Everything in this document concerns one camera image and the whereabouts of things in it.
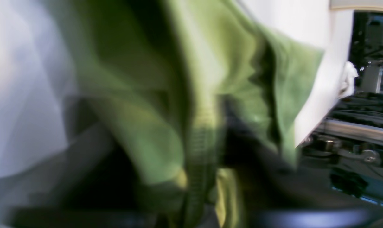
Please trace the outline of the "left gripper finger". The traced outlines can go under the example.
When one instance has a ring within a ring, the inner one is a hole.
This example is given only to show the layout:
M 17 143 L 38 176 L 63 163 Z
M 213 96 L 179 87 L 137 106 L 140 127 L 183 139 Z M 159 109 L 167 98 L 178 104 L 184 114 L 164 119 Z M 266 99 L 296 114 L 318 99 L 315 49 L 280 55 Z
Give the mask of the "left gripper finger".
M 236 102 L 221 98 L 226 117 L 224 164 L 235 169 L 249 228 L 372 228 L 372 206 L 313 184 L 264 146 L 237 117 Z

